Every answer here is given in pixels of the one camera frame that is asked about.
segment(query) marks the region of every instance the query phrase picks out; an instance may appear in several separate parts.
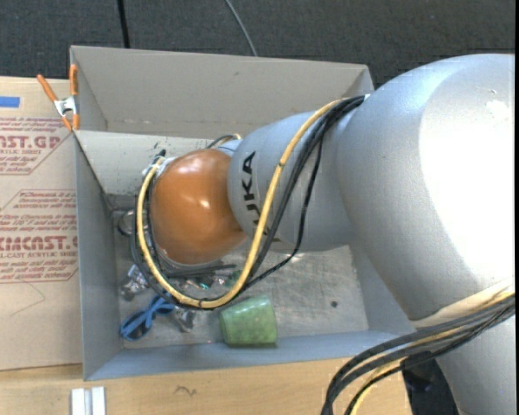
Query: cardboard sheet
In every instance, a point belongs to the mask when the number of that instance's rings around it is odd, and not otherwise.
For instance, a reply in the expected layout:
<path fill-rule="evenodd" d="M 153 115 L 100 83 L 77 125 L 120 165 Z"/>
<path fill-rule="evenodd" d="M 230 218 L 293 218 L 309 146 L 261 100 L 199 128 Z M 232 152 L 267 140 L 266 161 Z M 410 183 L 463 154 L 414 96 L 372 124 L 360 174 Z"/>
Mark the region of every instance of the cardboard sheet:
<path fill-rule="evenodd" d="M 77 363 L 73 138 L 36 79 L 0 78 L 0 97 L 18 99 L 0 105 L 0 370 Z"/>

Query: cardboard box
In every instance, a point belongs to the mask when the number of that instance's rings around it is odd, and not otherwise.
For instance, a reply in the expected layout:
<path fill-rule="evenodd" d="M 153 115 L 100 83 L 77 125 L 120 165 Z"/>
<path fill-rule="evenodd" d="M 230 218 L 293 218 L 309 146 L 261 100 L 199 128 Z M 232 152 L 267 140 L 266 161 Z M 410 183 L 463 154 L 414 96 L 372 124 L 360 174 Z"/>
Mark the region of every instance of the cardboard box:
<path fill-rule="evenodd" d="M 370 327 L 373 303 L 364 303 L 348 247 L 305 254 L 246 292 L 272 299 L 274 347 L 227 347 L 217 310 L 197 313 L 190 333 L 157 318 L 139 342 L 119 336 L 120 323 L 151 295 L 132 302 L 119 295 L 131 258 L 116 220 L 133 208 L 142 170 L 157 150 L 179 156 L 223 134 L 245 136 L 333 99 L 369 93 L 365 66 L 85 47 L 73 47 L 71 58 L 80 90 L 74 160 L 85 379 L 351 356 L 389 338 L 383 330 L 397 306 L 375 293 L 379 278 L 364 278 L 373 297 L 389 304 Z M 244 254 L 231 257 L 238 262 Z M 266 264 L 276 260 L 271 254 Z"/>

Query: small metal object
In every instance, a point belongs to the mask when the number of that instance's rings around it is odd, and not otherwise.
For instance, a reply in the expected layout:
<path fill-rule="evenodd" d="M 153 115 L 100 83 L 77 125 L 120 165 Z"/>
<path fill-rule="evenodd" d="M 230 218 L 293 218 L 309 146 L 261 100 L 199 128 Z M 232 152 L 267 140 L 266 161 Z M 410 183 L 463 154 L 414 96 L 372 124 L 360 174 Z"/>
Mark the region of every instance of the small metal object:
<path fill-rule="evenodd" d="M 175 321 L 179 326 L 181 332 L 188 333 L 194 328 L 194 319 L 196 312 L 188 309 L 176 309 Z"/>
<path fill-rule="evenodd" d="M 106 415 L 106 388 L 71 389 L 70 415 Z"/>
<path fill-rule="evenodd" d="M 132 265 L 125 276 L 125 281 L 121 285 L 120 294 L 123 299 L 131 301 L 135 295 L 146 291 L 149 287 L 146 278 L 140 269 L 138 269 L 138 266 Z"/>
<path fill-rule="evenodd" d="M 132 229 L 132 223 L 135 220 L 135 210 L 131 209 L 127 212 L 125 212 L 123 215 L 121 215 L 121 218 L 119 218 L 118 221 L 118 230 L 123 235 L 132 235 L 133 229 Z"/>

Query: metal part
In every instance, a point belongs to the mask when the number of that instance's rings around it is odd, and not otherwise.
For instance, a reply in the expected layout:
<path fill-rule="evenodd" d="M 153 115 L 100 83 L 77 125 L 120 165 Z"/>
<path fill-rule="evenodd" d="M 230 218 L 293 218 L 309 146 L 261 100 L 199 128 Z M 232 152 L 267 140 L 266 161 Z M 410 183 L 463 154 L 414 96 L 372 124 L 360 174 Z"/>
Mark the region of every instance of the metal part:
<path fill-rule="evenodd" d="M 60 113 L 60 115 L 64 116 L 67 112 L 78 113 L 77 109 L 77 100 L 73 95 L 67 97 L 63 100 L 55 100 L 54 101 L 55 109 Z"/>
<path fill-rule="evenodd" d="M 118 221 L 118 230 L 123 235 L 132 235 L 132 223 L 134 221 L 135 210 L 131 209 L 125 212 Z"/>
<path fill-rule="evenodd" d="M 72 389 L 70 415 L 106 415 L 106 388 Z"/>
<path fill-rule="evenodd" d="M 181 332 L 190 332 L 194 328 L 196 312 L 187 309 L 175 310 L 175 321 Z"/>
<path fill-rule="evenodd" d="M 144 278 L 138 266 L 132 265 L 121 285 L 120 294 L 125 300 L 131 301 L 135 295 L 141 294 L 148 290 L 149 287 L 146 278 Z"/>

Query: dark floor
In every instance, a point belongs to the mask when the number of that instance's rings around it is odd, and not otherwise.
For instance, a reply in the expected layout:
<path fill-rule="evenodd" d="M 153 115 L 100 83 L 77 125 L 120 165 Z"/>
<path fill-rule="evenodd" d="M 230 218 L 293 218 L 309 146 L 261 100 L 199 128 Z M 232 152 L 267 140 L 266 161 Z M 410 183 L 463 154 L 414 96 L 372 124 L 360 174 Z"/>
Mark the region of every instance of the dark floor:
<path fill-rule="evenodd" d="M 516 0 L 230 1 L 258 55 L 367 64 L 375 86 L 430 61 L 516 47 Z M 125 0 L 125 9 L 134 48 L 252 54 L 223 0 Z M 0 75 L 65 78 L 72 44 L 123 47 L 114 0 L 0 0 Z M 433 370 L 413 408 L 452 415 Z"/>

